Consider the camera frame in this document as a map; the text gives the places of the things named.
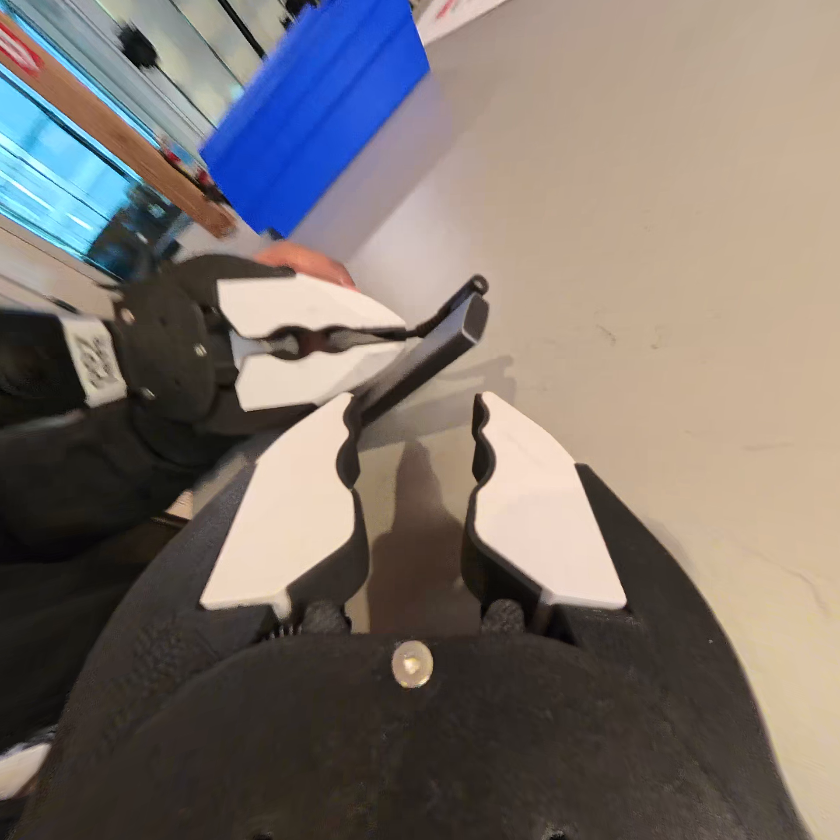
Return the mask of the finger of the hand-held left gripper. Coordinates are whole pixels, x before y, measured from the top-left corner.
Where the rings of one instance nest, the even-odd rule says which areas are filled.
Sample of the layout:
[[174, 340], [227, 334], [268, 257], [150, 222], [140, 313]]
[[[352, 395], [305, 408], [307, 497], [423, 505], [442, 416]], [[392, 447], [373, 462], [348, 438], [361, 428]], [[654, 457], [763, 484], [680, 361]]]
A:
[[374, 379], [405, 351], [405, 341], [353, 330], [287, 332], [278, 339], [229, 334], [238, 404], [252, 413], [327, 403]]
[[267, 340], [288, 330], [405, 330], [391, 309], [365, 294], [308, 275], [223, 279], [217, 307], [247, 340]]

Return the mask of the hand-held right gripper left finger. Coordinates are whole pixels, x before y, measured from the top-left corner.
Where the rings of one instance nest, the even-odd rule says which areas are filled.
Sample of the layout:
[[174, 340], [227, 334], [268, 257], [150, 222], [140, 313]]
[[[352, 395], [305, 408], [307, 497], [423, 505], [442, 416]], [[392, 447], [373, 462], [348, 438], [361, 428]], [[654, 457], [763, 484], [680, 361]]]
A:
[[359, 411], [335, 396], [257, 459], [199, 603], [207, 611], [267, 606], [277, 620], [314, 602], [346, 603], [370, 554], [361, 499]]

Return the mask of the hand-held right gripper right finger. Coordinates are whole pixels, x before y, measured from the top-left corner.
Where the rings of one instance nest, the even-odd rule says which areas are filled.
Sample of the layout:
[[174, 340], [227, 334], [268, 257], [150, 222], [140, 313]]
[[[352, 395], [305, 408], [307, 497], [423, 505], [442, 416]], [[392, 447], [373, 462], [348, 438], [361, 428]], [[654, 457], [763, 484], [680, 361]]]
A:
[[493, 392], [476, 395], [461, 574], [483, 612], [520, 605], [619, 612], [627, 595], [572, 455]]

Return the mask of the grey usb hub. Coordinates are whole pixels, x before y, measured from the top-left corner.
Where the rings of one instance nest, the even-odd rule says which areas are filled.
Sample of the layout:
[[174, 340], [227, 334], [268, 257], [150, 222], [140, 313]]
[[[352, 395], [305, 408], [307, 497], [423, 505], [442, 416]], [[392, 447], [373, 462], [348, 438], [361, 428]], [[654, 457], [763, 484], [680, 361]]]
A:
[[482, 341], [490, 313], [488, 289], [483, 277], [471, 278], [420, 326], [408, 350], [358, 391], [355, 404], [363, 427], [404, 402]]

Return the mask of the blue storage bin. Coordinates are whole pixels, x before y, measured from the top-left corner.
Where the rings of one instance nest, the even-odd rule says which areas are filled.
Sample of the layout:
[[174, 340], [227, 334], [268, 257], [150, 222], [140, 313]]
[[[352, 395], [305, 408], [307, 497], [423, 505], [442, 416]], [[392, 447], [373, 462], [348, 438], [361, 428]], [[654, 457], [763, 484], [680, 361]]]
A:
[[201, 156], [249, 227], [288, 237], [428, 72], [409, 2], [307, 5]]

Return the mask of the person's left forearm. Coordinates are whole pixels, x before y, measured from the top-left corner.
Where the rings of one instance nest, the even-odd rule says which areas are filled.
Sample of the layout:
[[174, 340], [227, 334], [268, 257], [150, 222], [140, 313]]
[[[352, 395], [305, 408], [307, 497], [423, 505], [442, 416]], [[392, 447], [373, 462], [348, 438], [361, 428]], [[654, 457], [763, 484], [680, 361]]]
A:
[[159, 518], [247, 441], [129, 401], [3, 430], [2, 571], [146, 565], [175, 535]]

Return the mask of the person's left hand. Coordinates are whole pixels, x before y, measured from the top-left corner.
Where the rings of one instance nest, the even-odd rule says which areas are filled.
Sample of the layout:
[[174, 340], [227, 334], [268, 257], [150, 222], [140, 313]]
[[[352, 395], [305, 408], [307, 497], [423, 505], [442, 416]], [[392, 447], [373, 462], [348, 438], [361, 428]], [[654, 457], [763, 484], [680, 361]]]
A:
[[344, 264], [313, 248], [288, 240], [278, 240], [263, 248], [253, 257], [264, 266], [286, 267], [333, 285], [356, 289]]

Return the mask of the laminated paper sheet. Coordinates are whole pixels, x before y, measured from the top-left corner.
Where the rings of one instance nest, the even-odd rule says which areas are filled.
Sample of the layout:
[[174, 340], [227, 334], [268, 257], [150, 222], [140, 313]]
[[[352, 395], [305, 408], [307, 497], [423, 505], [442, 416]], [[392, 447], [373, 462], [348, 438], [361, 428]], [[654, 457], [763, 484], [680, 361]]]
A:
[[506, 1], [431, 1], [416, 17], [416, 28], [424, 46], [492, 12]]

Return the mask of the person's white shoe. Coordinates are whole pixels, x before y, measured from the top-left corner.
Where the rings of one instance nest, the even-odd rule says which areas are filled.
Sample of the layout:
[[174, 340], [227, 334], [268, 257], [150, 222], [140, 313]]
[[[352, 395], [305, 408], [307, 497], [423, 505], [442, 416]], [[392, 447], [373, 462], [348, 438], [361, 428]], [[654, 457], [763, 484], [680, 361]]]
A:
[[26, 742], [1, 755], [1, 800], [16, 798], [37, 776], [51, 751], [51, 741]]

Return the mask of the wooden post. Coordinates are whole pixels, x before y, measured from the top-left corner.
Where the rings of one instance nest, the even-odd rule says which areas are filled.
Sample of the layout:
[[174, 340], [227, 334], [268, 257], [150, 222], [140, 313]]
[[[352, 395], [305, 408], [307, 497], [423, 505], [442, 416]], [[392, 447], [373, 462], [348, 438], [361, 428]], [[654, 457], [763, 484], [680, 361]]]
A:
[[235, 231], [236, 222], [232, 213], [221, 204], [211, 201], [190, 178], [172, 166], [152, 143], [141, 137], [106, 102], [40, 48], [12, 18], [1, 14], [1, 24], [11, 29], [44, 61], [44, 67], [36, 77], [21, 71], [2, 53], [3, 67], [209, 234], [222, 239]]

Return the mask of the red white wall sign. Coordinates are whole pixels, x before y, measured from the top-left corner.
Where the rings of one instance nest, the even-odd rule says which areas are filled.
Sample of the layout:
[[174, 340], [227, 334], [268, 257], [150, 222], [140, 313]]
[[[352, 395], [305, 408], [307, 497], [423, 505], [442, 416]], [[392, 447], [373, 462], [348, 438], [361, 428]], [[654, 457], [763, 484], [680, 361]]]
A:
[[1, 52], [16, 67], [31, 77], [38, 76], [44, 67], [41, 56], [28, 47], [5, 24], [1, 24]]

